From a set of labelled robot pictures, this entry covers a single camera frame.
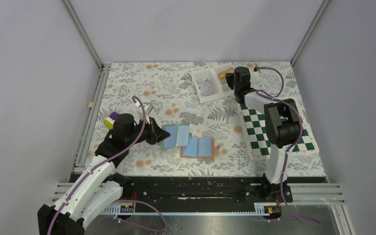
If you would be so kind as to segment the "white VIP credit card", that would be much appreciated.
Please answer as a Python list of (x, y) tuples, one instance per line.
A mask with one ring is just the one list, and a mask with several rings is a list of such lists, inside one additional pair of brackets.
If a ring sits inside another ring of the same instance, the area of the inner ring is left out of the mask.
[(197, 85), (200, 95), (210, 96), (214, 94), (214, 88), (212, 86), (211, 81), (209, 81), (208, 79), (198, 82)]

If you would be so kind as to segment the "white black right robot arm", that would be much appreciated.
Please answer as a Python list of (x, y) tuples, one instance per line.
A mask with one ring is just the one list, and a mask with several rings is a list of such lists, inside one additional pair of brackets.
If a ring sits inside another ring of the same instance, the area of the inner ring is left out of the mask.
[(280, 99), (264, 90), (251, 86), (251, 73), (247, 67), (236, 67), (224, 74), (228, 87), (233, 90), (238, 104), (264, 114), (265, 129), (271, 143), (269, 164), (257, 192), (268, 202), (293, 201), (287, 185), (289, 154), (303, 135), (303, 121), (295, 100)]

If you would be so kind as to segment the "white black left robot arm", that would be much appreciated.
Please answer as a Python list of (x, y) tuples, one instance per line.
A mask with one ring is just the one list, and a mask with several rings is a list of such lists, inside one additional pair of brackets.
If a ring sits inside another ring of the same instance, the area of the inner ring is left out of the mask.
[(119, 114), (85, 171), (53, 205), (38, 210), (41, 235), (82, 235), (89, 224), (116, 200), (133, 199), (132, 180), (117, 172), (120, 162), (136, 143), (160, 143), (171, 134), (152, 117), (135, 122), (131, 114)]

